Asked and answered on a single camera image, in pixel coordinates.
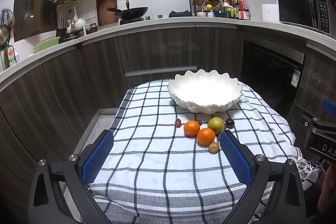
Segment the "person's right hand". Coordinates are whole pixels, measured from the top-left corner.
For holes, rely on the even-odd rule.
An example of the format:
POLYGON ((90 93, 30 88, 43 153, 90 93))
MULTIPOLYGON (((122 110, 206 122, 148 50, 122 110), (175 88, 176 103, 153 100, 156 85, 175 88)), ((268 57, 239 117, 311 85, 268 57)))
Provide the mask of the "person's right hand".
POLYGON ((327 163, 329 164, 329 167, 326 171, 321 195, 318 200, 319 212, 323 212, 335 198, 335 164, 331 161, 328 161, 327 163))

